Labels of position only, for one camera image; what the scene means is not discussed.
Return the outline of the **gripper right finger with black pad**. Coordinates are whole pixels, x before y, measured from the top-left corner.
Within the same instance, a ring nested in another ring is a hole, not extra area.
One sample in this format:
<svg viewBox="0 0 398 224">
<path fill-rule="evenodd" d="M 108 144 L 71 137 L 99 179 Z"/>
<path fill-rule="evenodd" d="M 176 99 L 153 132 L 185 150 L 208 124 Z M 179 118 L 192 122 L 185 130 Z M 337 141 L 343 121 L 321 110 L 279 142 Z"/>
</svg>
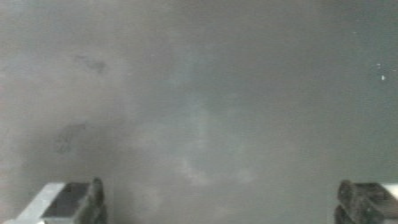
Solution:
<svg viewBox="0 0 398 224">
<path fill-rule="evenodd" d="M 343 180 L 334 224 L 398 224 L 398 183 Z"/>
</svg>

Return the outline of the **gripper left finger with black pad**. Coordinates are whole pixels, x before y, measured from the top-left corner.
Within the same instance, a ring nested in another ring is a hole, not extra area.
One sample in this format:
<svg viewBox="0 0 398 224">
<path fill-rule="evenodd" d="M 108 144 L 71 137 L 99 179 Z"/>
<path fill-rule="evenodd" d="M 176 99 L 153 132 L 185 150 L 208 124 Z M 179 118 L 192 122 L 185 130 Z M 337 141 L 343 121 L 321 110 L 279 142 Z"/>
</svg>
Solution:
<svg viewBox="0 0 398 224">
<path fill-rule="evenodd" d="M 50 182 L 10 224 L 108 224 L 101 179 Z"/>
</svg>

